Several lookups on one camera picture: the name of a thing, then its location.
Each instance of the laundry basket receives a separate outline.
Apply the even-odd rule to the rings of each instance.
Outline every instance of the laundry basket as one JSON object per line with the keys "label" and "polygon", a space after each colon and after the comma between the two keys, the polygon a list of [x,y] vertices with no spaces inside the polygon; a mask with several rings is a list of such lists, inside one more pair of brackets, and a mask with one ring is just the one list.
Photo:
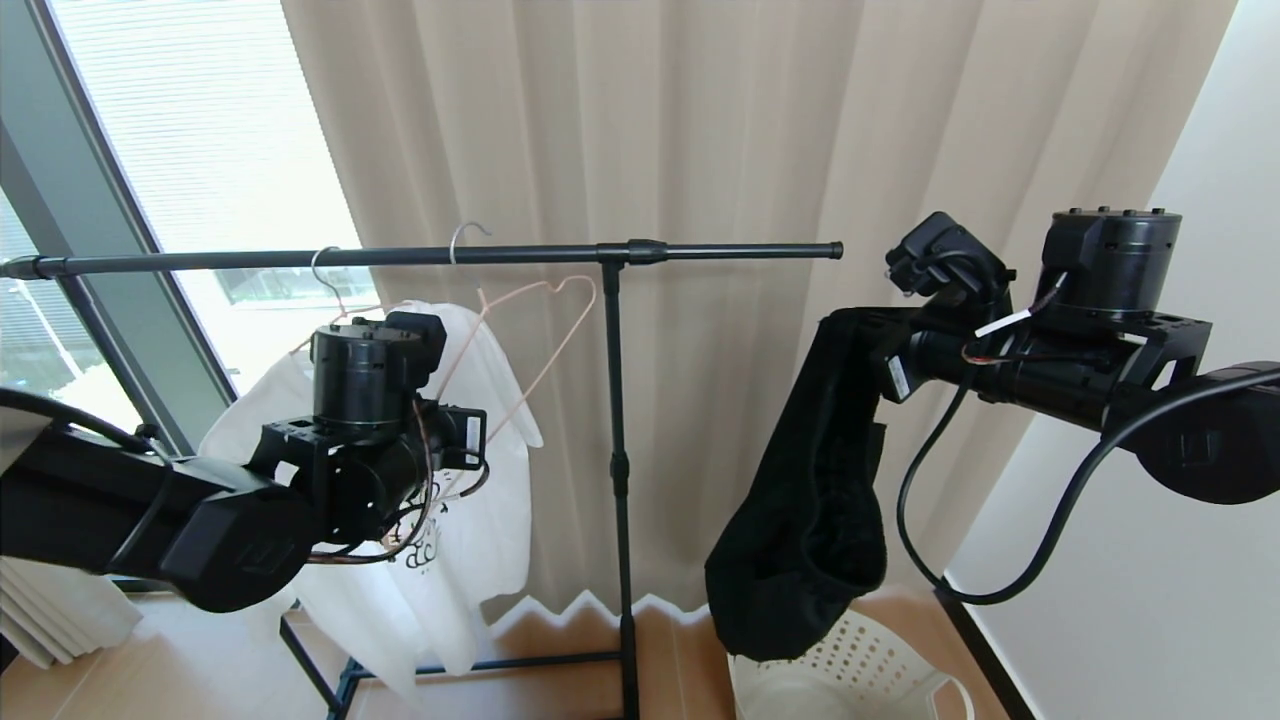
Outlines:
{"label": "laundry basket", "polygon": [[933,696],[948,682],[974,720],[969,691],[959,680],[852,610],[800,659],[730,656],[728,666],[739,720],[938,720]]}

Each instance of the robotic arm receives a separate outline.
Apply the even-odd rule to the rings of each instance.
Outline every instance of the robotic arm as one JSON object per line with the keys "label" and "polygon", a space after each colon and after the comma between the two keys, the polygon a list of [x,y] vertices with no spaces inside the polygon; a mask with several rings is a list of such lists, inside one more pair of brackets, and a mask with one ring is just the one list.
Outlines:
{"label": "robotic arm", "polygon": [[[1053,215],[1036,302],[1016,313],[1009,296],[1015,273],[942,213],[886,256],[888,278],[929,301],[856,310],[867,320],[859,323],[861,346],[874,347],[881,395],[904,402],[932,379],[957,386],[899,496],[908,552],[945,592],[975,603],[1021,592],[1115,447],[1134,452],[1165,487],[1206,502],[1251,502],[1280,488],[1280,363],[1197,375],[1210,324],[1156,310],[1180,220],[1158,209]],[[417,397],[444,340],[438,318],[408,313],[320,328],[311,345],[314,415],[265,425],[244,466],[170,459],[146,433],[0,389],[0,410],[51,420],[8,469],[0,462],[0,552],[163,580],[210,611],[270,597],[308,561],[389,560],[419,528],[385,553],[351,551],[422,510],[434,470],[488,469],[485,414]],[[1169,365],[1170,383],[1156,388]],[[983,596],[951,591],[933,575],[902,521],[915,470],[970,389],[1102,437],[1032,565]],[[273,480],[282,462],[297,468],[287,487]],[[315,550],[321,542],[346,546]]]}

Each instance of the window pane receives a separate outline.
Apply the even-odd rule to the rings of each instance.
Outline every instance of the window pane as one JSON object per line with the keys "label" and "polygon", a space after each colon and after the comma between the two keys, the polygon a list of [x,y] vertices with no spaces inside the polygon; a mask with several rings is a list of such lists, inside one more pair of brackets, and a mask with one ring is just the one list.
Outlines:
{"label": "window pane", "polygon": [[[0,258],[35,254],[9,197],[0,193]],[[54,282],[0,278],[0,383],[54,397],[125,430],[141,423]]]}
{"label": "window pane", "polygon": [[[54,0],[63,38],[163,250],[360,247],[279,0]],[[351,307],[365,268],[325,268]],[[337,314],[307,269],[178,281],[241,392]]]}

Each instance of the white wall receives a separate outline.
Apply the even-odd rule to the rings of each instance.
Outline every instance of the white wall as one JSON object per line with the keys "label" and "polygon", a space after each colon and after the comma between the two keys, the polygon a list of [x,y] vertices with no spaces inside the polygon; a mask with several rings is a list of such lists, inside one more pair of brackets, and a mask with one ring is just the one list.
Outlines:
{"label": "white wall", "polygon": [[[1202,370],[1280,359],[1277,37],[1280,3],[1240,0],[1152,200],[1185,217],[1161,309],[1213,323]],[[1023,570],[1096,439],[1032,424],[948,569],[956,585]],[[1197,503],[1117,454],[1039,580],[973,614],[1041,717],[1280,716],[1280,496]]]}

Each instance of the white cable tie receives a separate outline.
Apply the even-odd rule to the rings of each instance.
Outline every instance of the white cable tie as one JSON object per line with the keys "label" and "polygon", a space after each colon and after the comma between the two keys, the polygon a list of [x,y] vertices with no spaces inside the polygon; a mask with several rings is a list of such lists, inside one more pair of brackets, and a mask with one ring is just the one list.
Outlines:
{"label": "white cable tie", "polygon": [[1019,310],[1011,315],[1005,315],[1004,318],[993,323],[987,323],[986,325],[973,331],[973,337],[986,337],[1001,328],[1007,328],[1009,325],[1012,325],[1014,323],[1020,323],[1030,316],[1032,316],[1030,307]]}

